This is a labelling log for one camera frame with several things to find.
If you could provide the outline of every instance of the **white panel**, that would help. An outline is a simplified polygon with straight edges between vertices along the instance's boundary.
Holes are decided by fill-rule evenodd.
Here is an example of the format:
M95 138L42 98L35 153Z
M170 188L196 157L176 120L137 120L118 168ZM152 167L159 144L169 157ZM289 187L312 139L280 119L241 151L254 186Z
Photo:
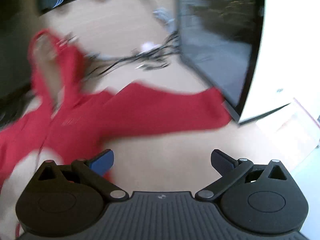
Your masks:
M320 0L265 0L260 51L239 122L289 103L297 91L305 94L303 84L319 71L319 10Z

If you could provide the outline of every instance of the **red garment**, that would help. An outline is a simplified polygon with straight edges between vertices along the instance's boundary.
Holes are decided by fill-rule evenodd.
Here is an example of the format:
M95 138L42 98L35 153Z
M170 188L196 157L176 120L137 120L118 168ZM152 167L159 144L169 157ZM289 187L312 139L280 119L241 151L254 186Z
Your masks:
M64 99L54 117L51 96L32 53L42 34L50 37L57 51L64 86ZM109 91L84 94L81 92L84 54L72 44L59 46L59 41L61 38L48 30L39 32L31 41L31 82L42 104L0 133L0 185L32 150L50 148L69 164L77 158L97 155L108 138L213 129L230 121L222 106L223 98L215 88L181 95L134 82L117 94Z

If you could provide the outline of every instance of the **red hoodie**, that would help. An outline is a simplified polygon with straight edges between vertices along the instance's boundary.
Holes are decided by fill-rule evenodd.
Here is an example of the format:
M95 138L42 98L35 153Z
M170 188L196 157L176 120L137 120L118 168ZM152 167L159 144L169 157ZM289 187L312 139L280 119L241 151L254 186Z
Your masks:
M64 86L63 102L52 116L53 101L33 50L37 38L49 36L56 52ZM77 158L90 159L101 152L106 139L185 130L214 129L230 121L219 91L210 88L194 95L173 94L131 83L119 93L81 92L84 54L48 30L39 32L29 46L33 66L32 87L41 106L0 132L0 185L15 165L33 150L50 148L65 164Z

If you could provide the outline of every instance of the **hood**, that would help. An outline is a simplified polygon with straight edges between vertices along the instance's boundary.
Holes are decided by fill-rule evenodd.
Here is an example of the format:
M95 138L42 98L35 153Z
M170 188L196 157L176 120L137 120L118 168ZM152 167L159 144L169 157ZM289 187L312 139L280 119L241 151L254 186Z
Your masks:
M51 64L48 67L47 59L39 61L35 58L35 50L39 49L38 39L45 35L52 47ZM32 66L31 85L34 93L41 97L43 108L53 111L55 97L63 90L62 107L72 107L81 98L81 80L84 75L84 54L72 44L48 29L37 33L29 45L29 62Z

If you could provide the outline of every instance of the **red jacket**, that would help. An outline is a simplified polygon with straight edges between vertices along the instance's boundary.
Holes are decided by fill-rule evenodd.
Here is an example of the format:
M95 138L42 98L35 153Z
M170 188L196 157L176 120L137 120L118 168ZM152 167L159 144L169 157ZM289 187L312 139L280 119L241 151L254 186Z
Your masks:
M54 117L49 91L32 58L35 41L44 33L57 51L64 86L64 99ZM0 185L22 158L43 147L51 148L69 164L77 158L90 159L98 154L106 139L214 129L230 121L222 106L223 98L215 88L182 95L134 82L117 94L106 90L84 94L84 54L72 44L59 46L60 40L43 30L30 43L31 82L42 103L0 132Z

